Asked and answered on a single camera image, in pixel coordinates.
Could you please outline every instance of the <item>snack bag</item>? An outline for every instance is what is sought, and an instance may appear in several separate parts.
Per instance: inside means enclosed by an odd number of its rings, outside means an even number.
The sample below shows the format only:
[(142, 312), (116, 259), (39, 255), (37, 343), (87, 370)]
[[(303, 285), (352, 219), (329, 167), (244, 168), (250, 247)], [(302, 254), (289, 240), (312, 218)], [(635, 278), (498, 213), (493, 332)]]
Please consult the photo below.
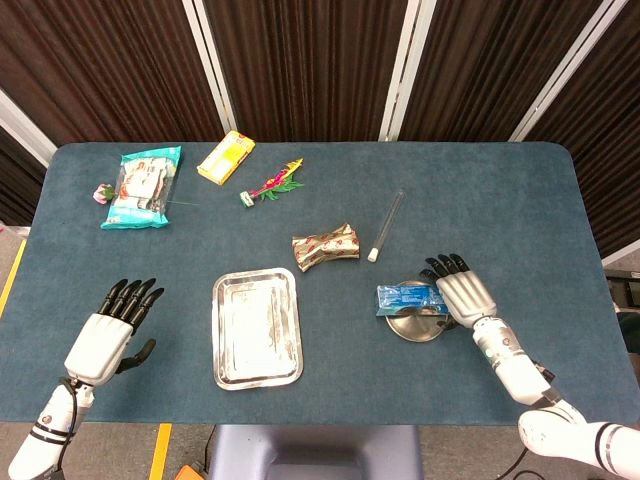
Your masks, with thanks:
[(378, 285), (377, 317), (386, 315), (446, 315), (449, 313), (435, 285)]
[(169, 189), (180, 161), (180, 147), (123, 155), (115, 196), (103, 230), (164, 227)]

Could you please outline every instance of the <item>blue tabletop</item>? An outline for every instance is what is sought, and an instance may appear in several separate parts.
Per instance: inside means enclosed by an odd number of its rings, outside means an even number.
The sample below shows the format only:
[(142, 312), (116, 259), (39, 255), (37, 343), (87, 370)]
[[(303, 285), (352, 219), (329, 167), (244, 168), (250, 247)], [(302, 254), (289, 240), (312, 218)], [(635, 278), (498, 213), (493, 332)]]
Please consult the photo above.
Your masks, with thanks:
[[(163, 229), (102, 231), (91, 199), (120, 155), (157, 145), (58, 150), (0, 320), (0, 420), (31, 421), (65, 374), (87, 317), (117, 280), (166, 289), (129, 352), (157, 339), (140, 368), (97, 388), (89, 420), (184, 423), (501, 425), (515, 404), (471, 332), (409, 343), (375, 317), (378, 284), (417, 278), (424, 258), (456, 252), (554, 385), (589, 420), (638, 419), (640, 394), (617, 327), (571, 158), (545, 143), (259, 144), (223, 186), (196, 173), (211, 143), (187, 143)], [(239, 192), (304, 157), (304, 187), (245, 209)], [(364, 257), (393, 195), (407, 198), (372, 264)], [(302, 273), (291, 237), (348, 222), (360, 260)], [(277, 388), (228, 392), (212, 371), (212, 285), (270, 267), (297, 283), (304, 372)]]

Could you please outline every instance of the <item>black robotic finger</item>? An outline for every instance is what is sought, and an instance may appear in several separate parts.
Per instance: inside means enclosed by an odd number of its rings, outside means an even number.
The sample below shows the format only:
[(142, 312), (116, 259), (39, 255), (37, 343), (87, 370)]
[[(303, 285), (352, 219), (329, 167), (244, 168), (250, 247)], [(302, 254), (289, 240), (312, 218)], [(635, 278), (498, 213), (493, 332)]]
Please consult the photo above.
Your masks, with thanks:
[(160, 298), (160, 295), (162, 295), (163, 293), (164, 293), (164, 288), (158, 288), (158, 289), (154, 290), (153, 292), (151, 292), (149, 295), (147, 295), (145, 297), (145, 299), (142, 301), (142, 303), (140, 304), (138, 309), (135, 311), (135, 313), (133, 314), (133, 316), (129, 320), (129, 323), (133, 327), (133, 334), (136, 333), (136, 330), (138, 329), (138, 327), (140, 326), (140, 324), (144, 320), (144, 317), (146, 317), (147, 313), (149, 313), (149, 309), (151, 308), (153, 303), (158, 298)]
[(155, 346), (156, 346), (155, 338), (150, 338), (149, 340), (147, 340), (147, 343), (145, 343), (144, 346), (140, 349), (140, 351), (136, 353), (133, 357), (127, 357), (120, 360), (120, 365), (118, 365), (118, 369), (116, 370), (116, 373), (126, 372), (130, 368), (135, 368), (141, 365), (142, 362), (144, 362), (147, 358), (149, 358), (149, 355), (151, 355), (151, 352), (153, 352), (153, 349), (155, 348)]
[(116, 298), (116, 301), (113, 304), (113, 307), (111, 307), (111, 311), (109, 312), (109, 316), (111, 316), (113, 318), (120, 318), (120, 312), (122, 312), (122, 309), (124, 308), (125, 304), (127, 303), (127, 300), (129, 299), (129, 296), (131, 296), (131, 293), (136, 288), (138, 288), (140, 283), (142, 283), (140, 280), (136, 280), (135, 282), (131, 282), (129, 285), (127, 285), (126, 287), (124, 287), (122, 289), (122, 291), (118, 295), (118, 298)]
[(129, 298), (129, 300), (127, 301), (127, 304), (125, 305), (124, 310), (122, 310), (122, 314), (120, 315), (120, 318), (123, 322), (129, 321), (131, 315), (133, 315), (133, 312), (140, 303), (140, 300), (142, 299), (142, 297), (144, 297), (144, 294), (147, 293), (147, 290), (149, 290), (154, 283), (156, 283), (156, 279), (151, 278), (134, 290), (134, 292), (131, 294), (131, 298)]
[(124, 287), (127, 284), (127, 282), (128, 280), (126, 278), (123, 278), (118, 283), (116, 283), (113, 287), (111, 287), (111, 290), (107, 292), (107, 296), (104, 297), (104, 300), (102, 301), (102, 305), (100, 305), (100, 308), (98, 309), (98, 313), (100, 315), (105, 315), (109, 312), (109, 310), (111, 309), (111, 306), (113, 305), (114, 300), (118, 296), (118, 293), (120, 293), (120, 290), (122, 290), (122, 287)]
[(456, 266), (460, 269), (461, 272), (468, 272), (470, 270), (469, 266), (462, 260), (460, 255), (456, 255), (455, 253), (450, 253), (449, 257), (456, 263)]
[(446, 255), (440, 254), (438, 255), (438, 259), (440, 259), (440, 261), (444, 264), (444, 267), (449, 271), (449, 273), (454, 274), (460, 272), (460, 269), (456, 266), (455, 263), (453, 263), (453, 260), (451, 260)]
[(425, 261), (431, 266), (431, 268), (433, 268), (433, 270), (438, 274), (438, 276), (446, 277), (447, 275), (449, 275), (449, 272), (447, 272), (447, 269), (444, 268), (442, 264), (435, 258), (429, 257)]
[(430, 268), (425, 268), (424, 270), (422, 270), (420, 272), (420, 275), (426, 278), (427, 281), (433, 285), (435, 285), (436, 282), (440, 279), (440, 277), (433, 273), (433, 270), (431, 270)]

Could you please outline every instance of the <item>black cable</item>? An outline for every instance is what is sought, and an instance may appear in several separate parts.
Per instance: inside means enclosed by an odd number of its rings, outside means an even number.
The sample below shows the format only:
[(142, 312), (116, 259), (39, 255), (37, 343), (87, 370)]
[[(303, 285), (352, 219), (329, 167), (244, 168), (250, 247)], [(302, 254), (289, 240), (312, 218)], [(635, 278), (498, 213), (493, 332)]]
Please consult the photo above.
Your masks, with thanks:
[(535, 475), (536, 477), (538, 477), (540, 480), (547, 480), (546, 478), (544, 478), (542, 475), (540, 475), (538, 472), (534, 472), (533, 470), (520, 470), (518, 473), (516, 473), (515, 477), (513, 477), (513, 480), (518, 480), (518, 478), (520, 477), (520, 475), (524, 475), (528, 473), (529, 475)]
[(213, 434), (216, 431), (216, 425), (213, 426), (213, 428), (211, 429), (211, 434), (209, 435), (209, 438), (207, 439), (207, 444), (204, 446), (204, 462), (202, 462), (202, 464), (204, 465), (204, 471), (205, 473), (209, 473), (209, 463), (210, 463), (210, 458), (209, 458), (209, 445), (211, 444), (211, 439), (213, 438)]
[(513, 462), (513, 465), (511, 465), (509, 468), (507, 468), (507, 471), (504, 472), (502, 475), (500, 475), (499, 477), (496, 478), (496, 480), (502, 480), (503, 478), (505, 478), (507, 475), (509, 475), (511, 472), (513, 472), (516, 467), (518, 465), (520, 465), (520, 462), (522, 462), (522, 459), (524, 458), (524, 456), (527, 454), (527, 452), (529, 451), (529, 449), (527, 447), (524, 447), (524, 450), (522, 450), (522, 453), (520, 454), (520, 456), (518, 457), (518, 459)]
[(60, 383), (64, 385), (64, 388), (67, 389), (69, 395), (71, 395), (71, 399), (73, 401), (73, 413), (71, 414), (71, 426), (69, 428), (69, 432), (67, 433), (67, 438), (64, 439), (64, 444), (62, 445), (62, 450), (60, 450), (60, 458), (58, 458), (58, 470), (62, 470), (62, 459), (64, 458), (64, 453), (69, 446), (69, 442), (71, 441), (71, 436), (73, 434), (73, 430), (76, 428), (76, 418), (78, 416), (78, 399), (76, 398), (76, 392), (71, 386), (71, 382), (68, 378), (60, 377)]

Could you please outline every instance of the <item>round metal plate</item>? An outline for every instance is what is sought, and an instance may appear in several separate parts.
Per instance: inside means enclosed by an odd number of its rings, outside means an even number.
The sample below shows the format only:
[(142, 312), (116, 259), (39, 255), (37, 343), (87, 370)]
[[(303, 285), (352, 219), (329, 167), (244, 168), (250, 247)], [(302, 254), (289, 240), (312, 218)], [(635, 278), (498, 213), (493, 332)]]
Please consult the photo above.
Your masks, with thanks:
[[(400, 285), (428, 285), (426, 282), (409, 280)], [(448, 315), (420, 315), (414, 313), (402, 316), (387, 316), (387, 324), (396, 335), (410, 342), (428, 342), (440, 335), (444, 330), (438, 325), (447, 322)]]

